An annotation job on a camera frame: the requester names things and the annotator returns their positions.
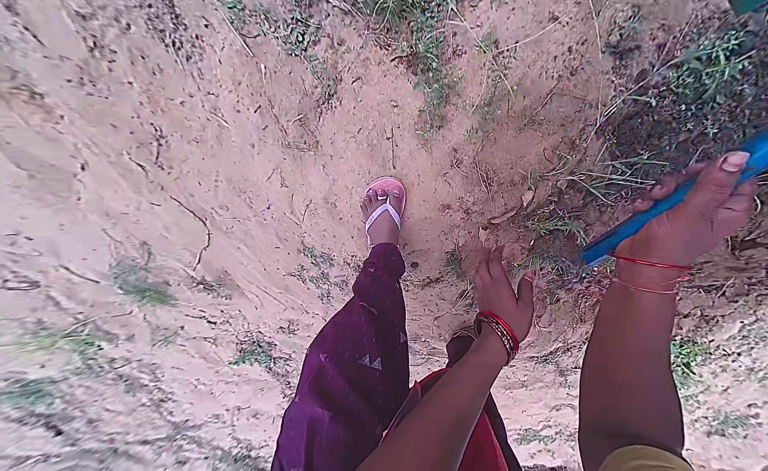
person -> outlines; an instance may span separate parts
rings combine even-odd
[[[747,158],[732,153],[687,167],[634,204],[649,209],[698,175],[681,204],[614,254],[615,276],[581,368],[578,441],[587,471],[691,469],[669,358],[677,285],[689,265],[746,224],[755,181],[737,182]],[[503,246],[487,250],[474,278],[479,321],[452,336],[445,369],[408,387],[398,249],[405,204],[403,185],[391,177],[364,194],[370,255],[352,298],[306,353],[274,471],[521,469],[489,389],[530,332],[531,277],[515,292]]]

foot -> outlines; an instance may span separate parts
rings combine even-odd
[[[390,205],[398,211],[399,208],[401,208],[401,201],[404,199],[404,195],[402,195],[399,190],[379,189],[377,191],[370,188],[370,190],[367,191],[364,195],[364,199],[360,202],[360,212],[363,214],[365,222],[379,206],[382,206],[387,202],[388,195],[390,196]],[[390,211],[384,211],[375,221],[373,221],[368,230],[370,246],[383,244],[385,242],[398,245],[398,233],[399,230],[396,220],[392,219]]]

pink flip-flop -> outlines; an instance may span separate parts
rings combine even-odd
[[[387,202],[383,205],[379,206],[375,211],[372,211],[372,214],[369,218],[367,218],[367,225],[364,228],[364,232],[367,233],[367,243],[370,242],[370,226],[373,222],[378,219],[380,215],[384,213],[384,211],[387,211],[390,213],[390,216],[392,216],[392,219],[396,221],[396,225],[399,229],[401,229],[401,215],[404,214],[404,208],[408,204],[408,193],[404,189],[404,185],[401,184],[400,181],[396,180],[394,177],[380,177],[376,178],[370,186],[367,187],[366,190],[364,190],[364,195],[366,195],[371,189],[376,190],[375,196],[378,200],[386,199]],[[390,196],[378,196],[378,190],[383,189],[384,191],[388,190],[398,190],[399,194],[401,195],[401,208],[396,209],[390,204]]]

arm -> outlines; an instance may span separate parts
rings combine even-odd
[[[503,247],[487,251],[474,284],[479,309],[491,311],[523,339],[532,324],[532,283],[522,278],[518,295],[506,277]],[[459,467],[462,453],[483,410],[494,380],[506,363],[506,350],[491,328],[424,396],[404,422],[358,468],[359,471],[427,471]]]
[[[671,265],[690,265],[747,221],[755,182],[735,187],[747,154],[733,153],[665,177],[637,209],[700,171],[695,186],[675,208],[622,242],[620,255]],[[672,378],[669,342],[676,314],[672,280],[682,273],[619,262],[601,301],[584,364],[579,397],[579,449],[587,471],[597,470],[613,451],[650,445],[680,455],[683,415]]]

dirt path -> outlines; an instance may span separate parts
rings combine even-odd
[[[255,17],[231,5],[0,1],[0,469],[265,468],[306,346],[366,254],[367,182],[408,189],[421,376],[472,315],[483,241],[524,261],[544,240],[525,221],[554,206],[557,176],[601,154],[589,136],[621,82],[588,3],[447,11],[453,85],[430,132],[415,65],[359,5],[310,6],[297,25],[318,41],[301,57],[279,33],[240,35]],[[643,37],[680,31],[692,8],[644,4]],[[594,6],[601,41],[629,9]],[[557,289],[540,286],[528,354],[495,390],[522,463],[576,468],[599,288]],[[699,363],[687,457],[768,465],[768,294],[686,306],[679,332],[723,352],[683,343]]]

